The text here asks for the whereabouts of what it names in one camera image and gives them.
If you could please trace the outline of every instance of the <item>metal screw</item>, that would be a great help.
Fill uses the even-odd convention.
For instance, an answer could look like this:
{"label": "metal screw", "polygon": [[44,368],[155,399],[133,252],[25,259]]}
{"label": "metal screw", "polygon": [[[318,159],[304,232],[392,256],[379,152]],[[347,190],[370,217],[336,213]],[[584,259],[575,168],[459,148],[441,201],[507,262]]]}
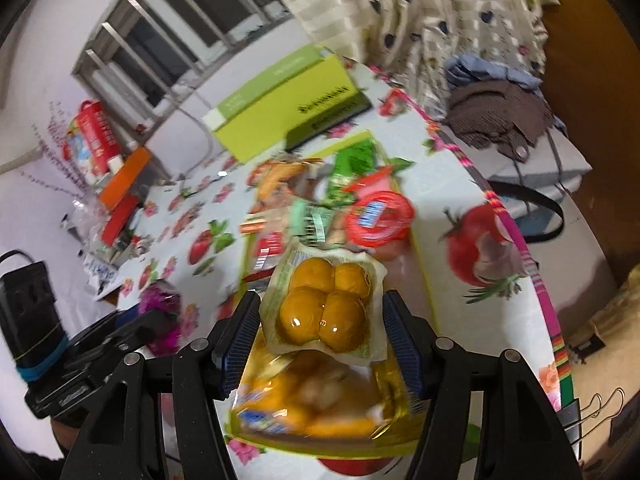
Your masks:
{"label": "metal screw", "polygon": [[511,348],[509,348],[504,353],[504,358],[507,359],[507,361],[511,361],[512,363],[517,363],[521,359],[521,357],[522,356],[520,355],[520,352]]}
{"label": "metal screw", "polygon": [[124,356],[124,364],[131,366],[140,361],[140,354],[138,352],[131,352]]}
{"label": "metal screw", "polygon": [[190,347],[196,352],[199,350],[204,350],[207,346],[209,346],[209,341],[204,339],[203,337],[199,337],[191,341]]}
{"label": "metal screw", "polygon": [[440,350],[451,350],[453,348],[453,341],[448,337],[439,337],[436,339],[436,346]]}

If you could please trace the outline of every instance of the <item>curtain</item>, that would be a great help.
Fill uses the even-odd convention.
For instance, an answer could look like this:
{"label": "curtain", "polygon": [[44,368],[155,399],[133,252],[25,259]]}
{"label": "curtain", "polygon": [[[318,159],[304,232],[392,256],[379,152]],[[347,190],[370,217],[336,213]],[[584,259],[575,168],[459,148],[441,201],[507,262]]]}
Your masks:
{"label": "curtain", "polygon": [[558,0],[282,0],[315,43],[391,73],[442,116],[444,62],[471,53],[544,72],[542,5]]}

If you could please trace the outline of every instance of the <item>window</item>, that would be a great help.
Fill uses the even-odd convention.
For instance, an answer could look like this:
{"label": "window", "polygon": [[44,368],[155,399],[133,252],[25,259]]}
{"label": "window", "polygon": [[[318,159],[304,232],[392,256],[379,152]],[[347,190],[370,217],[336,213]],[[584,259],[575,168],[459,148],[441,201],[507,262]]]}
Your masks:
{"label": "window", "polygon": [[75,72],[144,142],[227,59],[288,18],[279,0],[116,0]]}

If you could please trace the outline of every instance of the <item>bag handle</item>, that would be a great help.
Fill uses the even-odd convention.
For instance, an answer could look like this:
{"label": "bag handle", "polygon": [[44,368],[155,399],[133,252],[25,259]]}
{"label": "bag handle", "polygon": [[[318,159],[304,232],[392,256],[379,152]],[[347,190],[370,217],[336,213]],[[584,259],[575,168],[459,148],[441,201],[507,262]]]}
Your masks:
{"label": "bag handle", "polygon": [[530,187],[521,186],[520,184],[509,184],[508,182],[498,182],[497,180],[489,180],[489,186],[499,196],[508,196],[523,202],[529,202],[540,207],[551,210],[560,217],[560,225],[553,229],[551,232],[542,233],[539,235],[527,235],[524,237],[524,241],[527,244],[537,244],[540,242],[548,242],[554,238],[558,238],[564,230],[564,212],[562,207],[555,200],[550,199],[548,196],[531,189]]}

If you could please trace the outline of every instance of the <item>floral tablecloth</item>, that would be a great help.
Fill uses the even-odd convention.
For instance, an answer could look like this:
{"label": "floral tablecloth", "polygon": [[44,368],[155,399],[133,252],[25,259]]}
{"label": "floral tablecloth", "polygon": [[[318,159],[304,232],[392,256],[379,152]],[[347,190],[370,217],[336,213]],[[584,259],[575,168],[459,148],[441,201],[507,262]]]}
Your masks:
{"label": "floral tablecloth", "polygon": [[[401,291],[405,301],[414,314],[430,319],[439,334],[469,351],[498,355],[505,348],[519,350],[558,410],[573,399],[564,341],[513,219],[443,127],[383,76],[359,64],[349,63],[347,68],[374,107],[312,140],[301,155],[348,142],[368,130],[386,156],[412,162],[399,175],[400,187],[416,211],[414,249],[428,282],[428,300],[418,304]],[[187,198],[178,186],[153,188],[136,231],[153,243],[147,254],[120,269],[118,308],[134,306],[150,282],[163,278],[182,295],[184,344],[206,336],[217,320],[229,316],[245,253],[239,224],[255,199],[247,177],[281,148],[275,146],[244,166],[233,164],[228,155],[206,161],[185,183],[192,193]],[[484,234],[474,238],[478,232]],[[487,263],[487,257],[499,264]],[[408,281],[405,287],[411,286]],[[225,425],[230,400],[217,407]],[[481,423],[477,397],[470,422]],[[170,425],[165,430],[168,450],[175,448]],[[229,449],[242,480],[339,476],[312,457],[261,450],[233,439]],[[409,462],[409,457],[393,460],[370,478],[403,478]],[[460,478],[472,478],[474,463],[462,465]]]}

